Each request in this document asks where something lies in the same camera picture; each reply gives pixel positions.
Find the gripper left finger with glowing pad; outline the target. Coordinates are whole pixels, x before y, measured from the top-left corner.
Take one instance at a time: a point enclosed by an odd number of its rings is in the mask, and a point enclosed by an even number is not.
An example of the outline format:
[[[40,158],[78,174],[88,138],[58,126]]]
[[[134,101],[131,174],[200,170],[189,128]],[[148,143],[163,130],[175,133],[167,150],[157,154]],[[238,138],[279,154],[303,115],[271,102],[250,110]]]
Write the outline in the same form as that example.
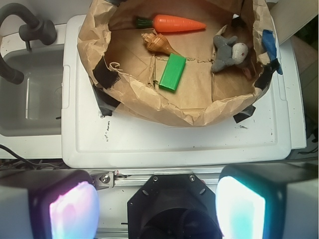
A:
[[[100,205],[85,170],[0,172],[2,239],[93,239]]]

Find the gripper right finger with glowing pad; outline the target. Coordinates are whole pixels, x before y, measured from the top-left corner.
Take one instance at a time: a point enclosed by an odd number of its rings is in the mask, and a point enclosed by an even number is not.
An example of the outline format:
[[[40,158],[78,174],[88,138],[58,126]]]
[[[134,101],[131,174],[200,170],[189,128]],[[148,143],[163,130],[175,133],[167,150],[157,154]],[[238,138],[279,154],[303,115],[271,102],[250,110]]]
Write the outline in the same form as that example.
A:
[[[315,163],[225,166],[216,213],[227,239],[317,239],[319,170]]]

